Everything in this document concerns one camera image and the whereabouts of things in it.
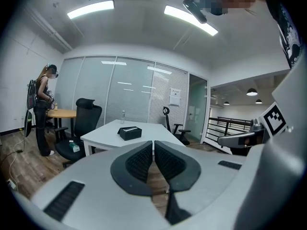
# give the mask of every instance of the table leg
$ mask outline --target table leg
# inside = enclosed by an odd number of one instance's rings
[[[86,141],[84,142],[84,150],[86,156],[90,156],[93,153],[92,146]]]
[[[58,128],[58,119],[57,118],[54,118],[54,128]],[[59,142],[59,134],[56,133],[56,141],[57,143]]]
[[[62,128],[62,118],[59,117],[59,128]],[[62,132],[59,133],[60,140],[64,140]]]
[[[71,137],[73,137],[73,118],[71,118]]]

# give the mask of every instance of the small box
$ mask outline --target small box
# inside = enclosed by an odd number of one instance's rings
[[[142,130],[136,126],[120,128],[117,133],[124,140],[132,140],[142,136]]]
[[[73,152],[80,151],[80,147],[76,143],[74,143],[73,141],[69,143],[69,146],[73,150]]]

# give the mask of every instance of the long hair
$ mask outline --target long hair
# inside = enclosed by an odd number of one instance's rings
[[[40,80],[42,79],[43,75],[46,75],[47,71],[48,71],[48,67],[47,67],[47,66],[44,66],[42,72],[40,73],[40,75],[39,75],[38,78],[36,79],[36,90],[39,89]]]

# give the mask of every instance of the plastic bottle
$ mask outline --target plastic bottle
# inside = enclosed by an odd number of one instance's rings
[[[120,123],[123,125],[125,123],[125,111],[123,110],[122,115],[121,115],[121,120]]]

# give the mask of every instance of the wooden floor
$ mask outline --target wooden floor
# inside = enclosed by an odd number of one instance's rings
[[[18,144],[14,150],[23,149],[22,153],[14,153],[10,155],[2,164],[1,170],[4,178],[7,180],[10,177],[10,163],[16,160],[11,166],[11,175],[18,184],[19,193],[27,198],[31,196],[48,180],[63,171],[62,163],[67,161],[61,157],[54,149],[55,136],[52,131],[45,134],[49,147],[55,151],[55,154],[50,157],[42,157],[39,153],[35,130],[33,129],[30,135],[25,139],[24,143]],[[7,154],[13,151],[16,143],[24,138],[23,131],[5,136],[1,136],[2,146],[0,147],[0,159],[2,160]],[[204,144],[199,144],[197,141],[189,138],[189,148],[219,152],[218,150]],[[152,201],[162,215],[165,215],[168,194],[165,193],[167,182],[160,173],[155,162],[152,163],[149,169],[147,184],[153,190]]]

